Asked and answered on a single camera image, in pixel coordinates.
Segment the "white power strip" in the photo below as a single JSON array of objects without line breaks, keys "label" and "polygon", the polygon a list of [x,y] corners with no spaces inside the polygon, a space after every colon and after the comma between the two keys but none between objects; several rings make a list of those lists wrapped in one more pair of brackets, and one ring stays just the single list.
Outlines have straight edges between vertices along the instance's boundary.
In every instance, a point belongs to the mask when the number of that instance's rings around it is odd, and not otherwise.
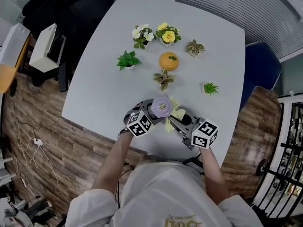
[{"label": "white power strip", "polygon": [[36,145],[42,146],[42,140],[41,140],[41,139],[36,139],[36,138],[34,138],[34,143],[35,143]]},{"label": "white power strip", "polygon": [[22,180],[22,182],[23,182],[23,186],[24,186],[24,187],[27,187],[27,184],[26,184],[25,180],[23,179],[23,177],[21,177],[21,180]]}]

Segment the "white shirt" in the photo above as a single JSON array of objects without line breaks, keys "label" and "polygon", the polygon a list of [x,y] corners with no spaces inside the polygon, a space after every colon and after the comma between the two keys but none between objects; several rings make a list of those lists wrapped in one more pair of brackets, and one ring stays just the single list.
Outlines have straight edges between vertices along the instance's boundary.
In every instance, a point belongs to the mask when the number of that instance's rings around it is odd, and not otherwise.
[{"label": "white shirt", "polygon": [[218,206],[203,190],[200,174],[178,163],[136,168],[121,197],[121,208],[107,190],[87,191],[72,200],[66,227],[261,227],[239,196]]}]

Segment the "black and white marker cube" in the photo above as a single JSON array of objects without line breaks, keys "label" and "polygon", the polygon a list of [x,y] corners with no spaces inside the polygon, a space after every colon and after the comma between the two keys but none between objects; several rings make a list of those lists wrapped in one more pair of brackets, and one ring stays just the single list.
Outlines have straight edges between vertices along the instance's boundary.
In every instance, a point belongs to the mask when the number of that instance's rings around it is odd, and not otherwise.
[{"label": "black and white marker cube", "polygon": [[191,144],[207,149],[216,140],[218,131],[218,125],[206,119],[192,133]]},{"label": "black and white marker cube", "polygon": [[154,126],[143,110],[141,110],[131,114],[126,127],[138,138],[150,132]]}]

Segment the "variegated plant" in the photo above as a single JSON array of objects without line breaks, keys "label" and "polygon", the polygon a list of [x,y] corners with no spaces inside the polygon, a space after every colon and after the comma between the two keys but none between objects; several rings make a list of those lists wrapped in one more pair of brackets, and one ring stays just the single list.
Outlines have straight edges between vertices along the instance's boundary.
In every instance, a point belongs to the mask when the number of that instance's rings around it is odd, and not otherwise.
[{"label": "variegated plant", "polygon": [[176,76],[169,75],[167,70],[164,69],[162,70],[162,74],[154,74],[153,79],[161,85],[161,91],[163,91],[169,86],[169,83],[174,82],[176,80]]},{"label": "variegated plant", "polygon": [[192,56],[197,56],[201,51],[205,51],[205,48],[201,44],[197,44],[196,40],[189,42],[186,46],[186,52],[190,53]]}]

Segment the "white flower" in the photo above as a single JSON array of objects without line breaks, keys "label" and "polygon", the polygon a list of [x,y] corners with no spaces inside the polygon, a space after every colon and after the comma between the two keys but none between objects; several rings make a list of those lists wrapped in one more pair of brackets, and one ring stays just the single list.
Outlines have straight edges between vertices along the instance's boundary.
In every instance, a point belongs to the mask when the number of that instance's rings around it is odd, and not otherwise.
[{"label": "white flower", "polygon": [[140,26],[133,29],[132,35],[134,39],[138,39],[140,37],[140,31],[141,31]]},{"label": "white flower", "polygon": [[147,41],[152,41],[152,40],[153,40],[153,33],[144,32],[144,38],[145,38]]},{"label": "white flower", "polygon": [[149,24],[145,24],[145,25],[139,25],[139,27],[141,28],[140,30],[143,30],[143,29],[147,28],[147,27],[148,27],[148,25],[149,25]]}]

